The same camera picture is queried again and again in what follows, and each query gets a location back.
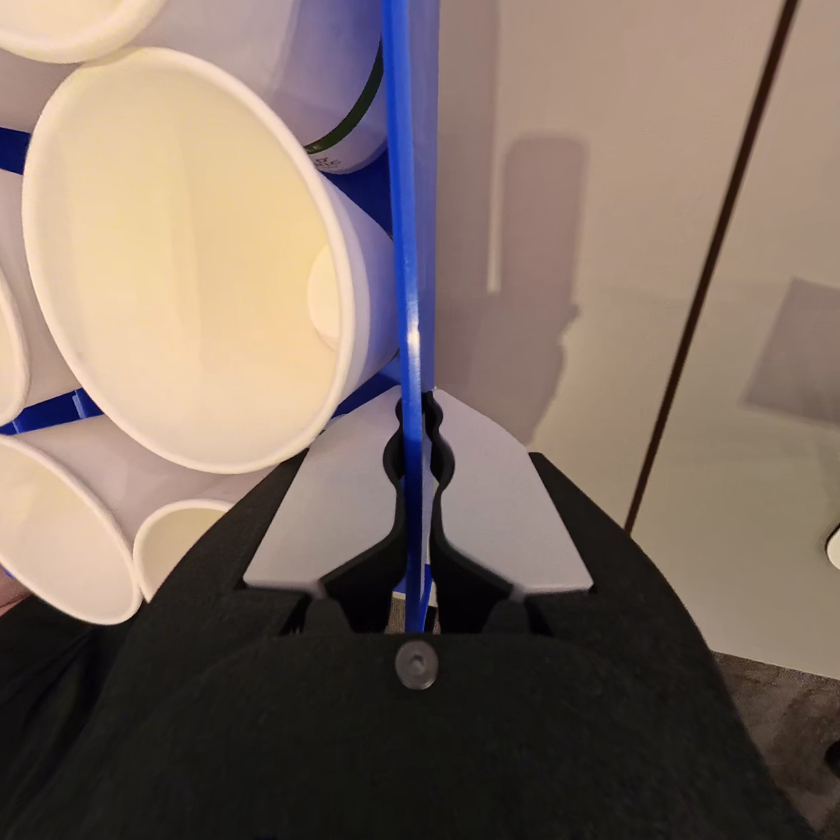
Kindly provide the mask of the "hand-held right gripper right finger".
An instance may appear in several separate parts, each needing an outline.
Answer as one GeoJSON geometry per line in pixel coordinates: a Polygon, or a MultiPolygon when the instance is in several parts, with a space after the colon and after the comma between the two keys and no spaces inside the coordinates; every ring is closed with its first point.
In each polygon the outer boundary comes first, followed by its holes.
{"type": "Polygon", "coordinates": [[[443,633],[480,633],[504,601],[588,592],[592,576],[528,450],[438,388],[423,404],[437,481],[429,553],[443,633]]]}

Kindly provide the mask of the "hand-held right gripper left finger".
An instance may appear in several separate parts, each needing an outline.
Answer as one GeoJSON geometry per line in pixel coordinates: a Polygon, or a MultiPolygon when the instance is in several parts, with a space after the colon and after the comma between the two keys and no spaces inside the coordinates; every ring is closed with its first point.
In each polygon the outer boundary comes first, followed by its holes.
{"type": "Polygon", "coordinates": [[[325,428],[305,454],[245,575],[250,588],[337,602],[358,634],[384,632],[406,573],[401,390],[325,428]]]}

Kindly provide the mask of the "blue plastic bin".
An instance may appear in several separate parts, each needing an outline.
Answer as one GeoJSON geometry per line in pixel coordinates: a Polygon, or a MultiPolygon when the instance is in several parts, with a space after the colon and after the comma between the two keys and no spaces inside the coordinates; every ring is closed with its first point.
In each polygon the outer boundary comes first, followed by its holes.
{"type": "MultiPolygon", "coordinates": [[[[332,420],[352,412],[379,394],[399,387],[403,443],[408,443],[409,450],[409,496],[413,497],[417,489],[413,483],[419,477],[413,459],[419,453],[421,361],[424,357],[422,338],[425,331],[421,319],[425,297],[421,291],[421,277],[423,270],[431,266],[428,257],[433,247],[428,237],[434,236],[428,223],[434,212],[437,144],[434,137],[437,111],[434,77],[437,70],[439,2],[381,2],[381,11],[385,150],[375,161],[349,174],[326,174],[313,164],[381,225],[392,239],[399,345],[395,357],[386,367],[341,402],[327,426],[332,420]]],[[[35,105],[27,105],[27,122],[23,131],[2,124],[2,171],[24,178],[32,133],[47,101],[74,70],[87,62],[55,65],[2,50],[2,96],[9,94],[13,98],[21,98],[34,92],[36,98],[35,105]]],[[[269,467],[273,469],[284,464],[291,470],[288,477],[293,479],[315,439],[300,453],[269,467]]]]}

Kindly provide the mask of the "person's black clothed torso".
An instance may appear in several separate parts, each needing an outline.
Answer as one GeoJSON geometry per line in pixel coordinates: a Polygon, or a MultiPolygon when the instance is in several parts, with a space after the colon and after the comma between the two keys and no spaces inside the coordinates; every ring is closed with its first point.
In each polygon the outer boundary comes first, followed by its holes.
{"type": "Polygon", "coordinates": [[[32,595],[2,615],[2,838],[78,740],[138,617],[85,623],[32,595]]]}

